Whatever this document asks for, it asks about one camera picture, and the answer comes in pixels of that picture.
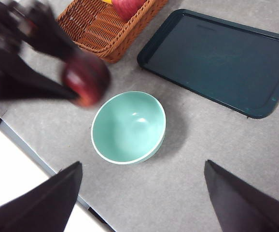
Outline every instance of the bowl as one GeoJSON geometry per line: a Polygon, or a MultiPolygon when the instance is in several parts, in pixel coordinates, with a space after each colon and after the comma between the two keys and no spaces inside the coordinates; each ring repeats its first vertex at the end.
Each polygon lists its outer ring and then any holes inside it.
{"type": "Polygon", "coordinates": [[[160,148],[166,128],[161,103],[139,91],[124,92],[98,110],[91,127],[96,152],[115,164],[147,160],[160,148]]]}

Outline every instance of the basket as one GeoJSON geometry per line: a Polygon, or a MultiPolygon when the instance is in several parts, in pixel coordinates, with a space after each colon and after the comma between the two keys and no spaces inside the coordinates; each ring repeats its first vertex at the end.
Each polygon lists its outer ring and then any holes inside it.
{"type": "Polygon", "coordinates": [[[167,0],[147,0],[124,22],[111,5],[101,0],[74,0],[57,21],[81,49],[116,63],[166,3],[167,0]]]}

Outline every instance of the plastic tray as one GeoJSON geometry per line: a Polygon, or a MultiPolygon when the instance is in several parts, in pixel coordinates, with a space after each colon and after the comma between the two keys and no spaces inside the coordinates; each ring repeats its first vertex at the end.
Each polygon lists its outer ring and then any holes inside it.
{"type": "Polygon", "coordinates": [[[279,101],[279,34],[174,11],[138,55],[141,67],[252,118],[279,101]]]}

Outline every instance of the apple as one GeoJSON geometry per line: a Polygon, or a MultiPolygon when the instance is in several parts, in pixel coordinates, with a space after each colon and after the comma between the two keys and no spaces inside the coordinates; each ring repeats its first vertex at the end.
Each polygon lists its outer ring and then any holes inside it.
{"type": "Polygon", "coordinates": [[[77,50],[62,72],[62,82],[78,94],[72,100],[76,105],[88,107],[97,103],[110,85],[110,73],[105,63],[93,53],[77,50]]]}
{"type": "Polygon", "coordinates": [[[128,21],[142,7],[146,0],[112,0],[112,6],[118,15],[128,21]]]}

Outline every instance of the table surface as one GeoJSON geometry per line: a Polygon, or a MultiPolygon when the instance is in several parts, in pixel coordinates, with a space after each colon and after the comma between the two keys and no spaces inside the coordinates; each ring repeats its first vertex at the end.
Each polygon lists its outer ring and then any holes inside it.
{"type": "MultiPolygon", "coordinates": [[[[58,14],[69,0],[52,0],[58,14]]],[[[279,0],[169,0],[121,61],[108,64],[113,84],[90,109],[67,101],[5,103],[3,120],[56,172],[79,160],[80,195],[117,232],[220,232],[204,179],[211,159],[279,200],[279,105],[251,119],[142,70],[136,56],[169,14],[179,8],[279,33],[279,0]],[[106,162],[94,151],[90,127],[110,97],[140,90],[160,100],[167,132],[159,152],[136,165],[106,162]]],[[[58,80],[61,65],[25,49],[25,60],[58,80]]]]}

